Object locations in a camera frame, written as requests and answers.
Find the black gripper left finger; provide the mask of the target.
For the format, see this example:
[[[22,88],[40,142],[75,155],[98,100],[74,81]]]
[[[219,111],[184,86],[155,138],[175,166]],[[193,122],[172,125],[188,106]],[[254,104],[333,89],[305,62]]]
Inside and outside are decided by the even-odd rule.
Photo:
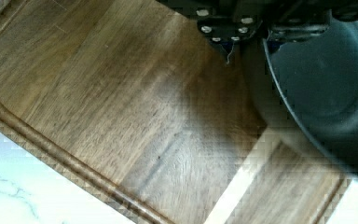
[[[196,10],[197,28],[209,44],[230,64],[235,48],[240,42],[251,39],[261,25],[257,16],[239,17],[213,14],[213,8]]]

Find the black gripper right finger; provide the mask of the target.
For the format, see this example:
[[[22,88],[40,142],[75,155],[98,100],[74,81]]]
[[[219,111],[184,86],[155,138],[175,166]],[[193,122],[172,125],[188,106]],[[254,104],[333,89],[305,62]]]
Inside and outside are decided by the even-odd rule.
[[[288,21],[273,22],[268,27],[268,41],[303,42],[325,33],[331,22],[329,11],[316,13],[309,19],[294,18]]]

